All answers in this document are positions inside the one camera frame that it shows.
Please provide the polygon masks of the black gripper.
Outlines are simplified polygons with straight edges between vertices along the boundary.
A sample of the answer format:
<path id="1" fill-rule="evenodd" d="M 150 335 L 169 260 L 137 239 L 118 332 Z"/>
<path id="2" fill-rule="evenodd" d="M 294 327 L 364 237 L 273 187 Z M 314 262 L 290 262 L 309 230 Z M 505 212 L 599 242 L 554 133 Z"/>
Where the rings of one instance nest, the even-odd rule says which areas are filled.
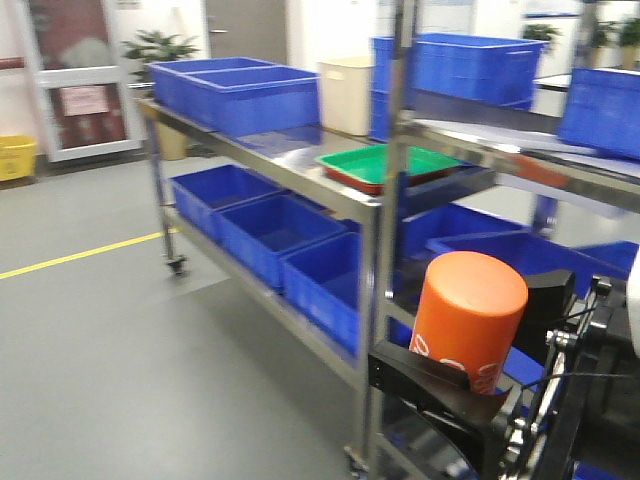
<path id="1" fill-rule="evenodd" d="M 565 315 L 574 272 L 524 276 L 524 320 Z M 575 331 L 548 334 L 541 378 L 499 394 L 468 375 L 381 341 L 368 353 L 369 383 L 416 407 L 450 440 L 489 440 L 482 479 L 570 479 L 581 465 L 617 479 L 639 476 L 639 277 L 596 279 Z"/>

